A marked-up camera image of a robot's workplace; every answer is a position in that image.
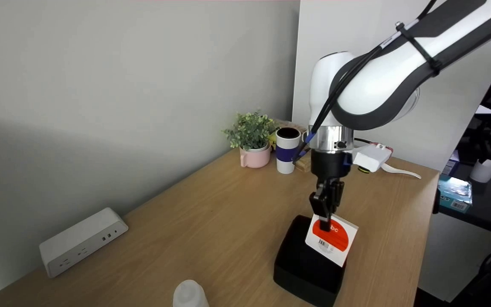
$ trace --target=white power strip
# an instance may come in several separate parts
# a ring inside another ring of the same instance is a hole
[[[40,251],[48,277],[62,275],[127,231],[129,226],[112,209],[105,209],[42,243]]]
[[[378,173],[383,164],[388,163],[388,159],[393,156],[393,151],[389,151],[384,146],[366,146],[357,149],[354,164],[371,171],[371,173]]]

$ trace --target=wooden table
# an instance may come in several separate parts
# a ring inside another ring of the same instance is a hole
[[[347,178],[340,216],[360,226],[337,306],[413,306],[439,175],[391,161],[422,181],[386,173]],[[0,292],[0,306],[173,306],[180,282],[204,285],[212,307],[308,306],[274,282],[296,216],[311,216],[316,178],[241,169],[229,152],[125,217],[130,231],[50,280],[43,268]]]

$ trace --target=red object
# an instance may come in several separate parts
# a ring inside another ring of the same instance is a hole
[[[323,231],[321,229],[321,221],[316,221],[314,234],[318,238],[321,238],[323,241],[326,241],[328,245],[335,246],[340,251],[347,251],[349,250],[349,245],[350,245],[349,233],[337,221],[332,221],[332,233]]]

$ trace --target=black block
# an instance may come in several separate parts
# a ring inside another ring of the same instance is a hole
[[[275,282],[309,304],[333,306],[345,270],[306,245],[309,227],[308,217],[294,221],[275,263]]]

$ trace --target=potted plant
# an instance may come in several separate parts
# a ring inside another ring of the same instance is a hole
[[[231,149],[241,149],[243,168],[265,168],[270,163],[270,137],[279,130],[279,125],[268,115],[239,113],[231,129],[224,134]]]

